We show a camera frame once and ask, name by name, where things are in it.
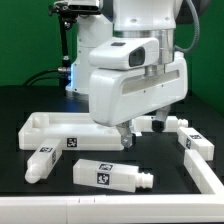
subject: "table surface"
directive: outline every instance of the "table surface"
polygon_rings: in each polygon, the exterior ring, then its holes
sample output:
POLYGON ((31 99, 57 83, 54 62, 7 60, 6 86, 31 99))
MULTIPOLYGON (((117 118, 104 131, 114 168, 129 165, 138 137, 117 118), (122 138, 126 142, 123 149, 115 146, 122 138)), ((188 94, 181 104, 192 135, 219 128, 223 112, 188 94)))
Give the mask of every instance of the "table surface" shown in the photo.
MULTIPOLYGON (((137 144, 119 152, 63 151, 47 180, 29 184, 24 176, 34 151, 19 149, 18 132, 33 112, 88 112, 88 103, 67 98, 57 87, 0 87, 0 196, 130 195, 131 193, 73 184, 73 165, 90 159, 137 165, 154 175, 153 189, 141 194, 197 194, 199 190, 183 166, 184 148, 176 133, 143 133, 137 144)), ((224 182, 224 118, 189 93, 172 106, 170 115, 187 119, 215 145, 214 161, 208 164, 224 182)))

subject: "green wall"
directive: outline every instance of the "green wall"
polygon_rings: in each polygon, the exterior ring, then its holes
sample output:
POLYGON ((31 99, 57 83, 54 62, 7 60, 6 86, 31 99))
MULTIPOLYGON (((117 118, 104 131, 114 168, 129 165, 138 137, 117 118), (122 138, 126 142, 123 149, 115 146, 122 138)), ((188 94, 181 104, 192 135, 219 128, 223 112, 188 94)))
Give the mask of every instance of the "green wall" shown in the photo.
MULTIPOLYGON (((189 87, 202 100, 224 116, 224 1, 212 0, 200 18, 201 38, 198 48, 186 55, 189 87)), ((187 47, 192 39, 193 26, 177 27, 177 44, 187 47)))
MULTIPOLYGON (((52 2, 1 0, 0 85, 21 85, 31 75, 61 65, 57 16, 47 14, 52 2)), ((200 18, 199 46, 194 53, 186 55, 186 59, 189 88, 224 115, 223 9, 223 0, 212 0, 210 8, 200 18)), ((76 57, 75 36, 76 29, 68 32, 73 59, 76 57)), ((178 45, 187 47, 192 36, 192 25, 177 27, 178 45)))
MULTIPOLYGON (((61 65, 58 19, 48 16, 52 2, 1 0, 0 85, 20 85, 37 72, 61 65)), ((72 32, 68 41, 75 58, 72 32)))

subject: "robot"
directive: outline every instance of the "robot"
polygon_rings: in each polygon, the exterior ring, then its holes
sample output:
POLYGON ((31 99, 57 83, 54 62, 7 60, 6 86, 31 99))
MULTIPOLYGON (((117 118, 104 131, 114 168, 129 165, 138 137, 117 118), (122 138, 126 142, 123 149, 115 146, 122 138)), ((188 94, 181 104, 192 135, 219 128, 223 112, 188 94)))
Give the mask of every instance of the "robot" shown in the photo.
POLYGON ((183 53, 197 45, 199 22, 192 1, 186 0, 195 37, 189 49, 181 49, 174 46, 174 30, 183 0, 114 0, 113 22, 100 14, 108 2, 57 1, 53 11, 66 25, 78 24, 78 56, 67 91, 88 99, 93 121, 116 126, 129 148, 133 118, 156 111, 152 128, 162 132, 170 105, 185 98, 183 53))

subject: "plastic bottle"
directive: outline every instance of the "plastic bottle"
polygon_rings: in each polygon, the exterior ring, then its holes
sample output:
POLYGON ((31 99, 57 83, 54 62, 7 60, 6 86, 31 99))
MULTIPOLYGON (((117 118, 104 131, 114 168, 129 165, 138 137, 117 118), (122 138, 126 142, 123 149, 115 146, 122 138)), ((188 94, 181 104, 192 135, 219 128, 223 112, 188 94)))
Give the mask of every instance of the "plastic bottle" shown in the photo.
MULTIPOLYGON (((155 116, 140 116, 133 120, 135 132, 153 132, 152 121, 155 116)), ((177 132, 179 127, 188 127, 188 121, 177 119, 175 116, 168 116, 166 119, 165 130, 163 132, 177 132)))
POLYGON ((46 139, 27 162, 25 179, 34 184, 46 179, 62 154, 60 139, 46 139))
POLYGON ((73 183, 127 192, 152 188, 153 175, 138 170, 137 166, 80 159, 73 167, 73 183))

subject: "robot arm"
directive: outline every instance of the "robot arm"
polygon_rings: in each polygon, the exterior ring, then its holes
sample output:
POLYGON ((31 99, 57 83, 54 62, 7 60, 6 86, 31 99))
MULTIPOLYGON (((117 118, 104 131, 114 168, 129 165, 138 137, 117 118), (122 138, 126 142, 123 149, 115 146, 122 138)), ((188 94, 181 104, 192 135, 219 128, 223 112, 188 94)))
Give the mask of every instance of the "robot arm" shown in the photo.
POLYGON ((132 144, 131 119, 158 110, 158 121, 164 122, 170 104, 186 96, 187 66, 173 44, 181 4, 114 0, 114 36, 90 53, 90 64, 98 67, 89 85, 91 117, 117 126, 126 147, 132 144))

